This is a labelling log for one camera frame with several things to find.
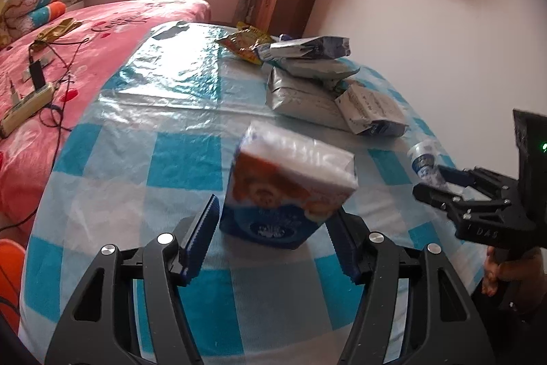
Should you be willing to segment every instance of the checkered tablecloth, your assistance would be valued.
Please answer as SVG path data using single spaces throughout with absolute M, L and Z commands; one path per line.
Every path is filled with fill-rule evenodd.
M 70 134 L 40 204 L 21 292 L 20 337 L 40 360 L 101 246 L 144 246 L 194 214 L 211 193 L 222 205 L 236 144 L 256 119 L 355 153 L 360 189 L 346 210 L 398 244 L 438 243 L 467 288 L 478 283 L 482 249 L 455 239 L 442 214 L 412 197 L 417 177 L 406 152 L 435 137 L 388 81 L 364 66 L 356 76 L 398 102 L 410 126 L 402 138 L 356 136 L 275 116 L 264 104 L 259 68 L 214 43 L 225 34 L 203 24 L 153 29 Z M 451 165 L 439 150 L 440 161 Z M 405 286 L 401 281 L 386 359 L 400 349 Z M 135 290 L 142 355 L 153 359 L 141 282 Z M 217 229 L 200 275 L 181 296 L 206 363 L 332 365 L 362 290 L 342 274 L 324 226 L 292 251 Z

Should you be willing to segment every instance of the red bedspread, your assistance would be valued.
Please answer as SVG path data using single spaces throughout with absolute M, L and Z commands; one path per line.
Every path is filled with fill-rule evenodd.
M 177 20 L 209 22 L 211 11 L 209 4 L 202 0 L 126 1 L 68 12 L 45 27 L 56 25 L 67 17 L 82 21 L 83 25 L 59 39 L 59 42 L 90 39 L 81 46 L 71 69 L 74 83 L 70 89 L 72 95 L 77 95 L 66 103 L 63 126 L 72 127 L 78 123 L 84 109 L 106 80 L 132 54 L 152 27 Z M 26 83 L 21 81 L 21 73 L 28 68 L 28 45 L 42 29 L 24 36 L 11 48 L 0 52 L 0 116 L 11 107 L 8 78 L 21 95 L 33 90 L 31 80 Z M 70 62 L 76 47 L 54 46 L 66 62 Z M 44 69 L 45 79 L 55 81 L 64 72 L 63 64 L 55 58 Z M 54 104 L 62 105 L 60 100 L 64 94 L 65 84 L 57 91 Z M 45 122 L 51 122 L 49 115 L 49 111 L 43 111 Z M 68 133 L 63 131 L 61 146 L 67 136 Z M 36 209 L 49 178 L 56 142 L 57 129 L 43 126 L 37 116 L 0 141 L 0 213 L 9 220 L 20 222 Z M 33 220 L 21 226 L 26 237 Z

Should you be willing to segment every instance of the silver screw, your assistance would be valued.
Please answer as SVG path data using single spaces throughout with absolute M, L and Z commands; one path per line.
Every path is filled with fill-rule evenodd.
M 373 243 L 382 243 L 384 241 L 384 236 L 380 233 L 370 233 L 369 240 Z
M 436 243 L 430 243 L 427 245 L 427 250 L 431 253 L 431 254 L 440 254 L 442 249 L 439 245 L 437 245 Z
M 103 254 L 104 256 L 109 256 L 110 254 L 113 254 L 115 250 L 116 246 L 114 245 L 104 245 L 101 248 L 101 254 Z
M 165 233 L 158 235 L 158 243 L 161 245 L 168 245 L 173 241 L 173 234 Z

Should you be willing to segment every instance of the human hand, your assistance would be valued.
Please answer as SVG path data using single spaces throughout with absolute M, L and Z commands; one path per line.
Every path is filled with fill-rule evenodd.
M 547 281 L 543 270 L 543 257 L 539 248 L 529 250 L 522 259 L 497 263 L 495 249 L 489 247 L 484 262 L 482 294 L 494 296 L 498 290 L 498 281 L 520 281 L 514 304 L 519 312 L 534 310 L 542 301 L 547 291 Z

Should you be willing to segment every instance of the orange object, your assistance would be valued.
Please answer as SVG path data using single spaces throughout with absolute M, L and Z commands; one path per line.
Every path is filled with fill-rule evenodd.
M 0 297 L 9 300 L 15 307 L 19 307 L 19 293 L 21 291 L 21 275 L 25 249 L 13 240 L 0 239 Z M 15 333 L 19 329 L 19 315 L 9 306 L 0 303 L 0 312 Z

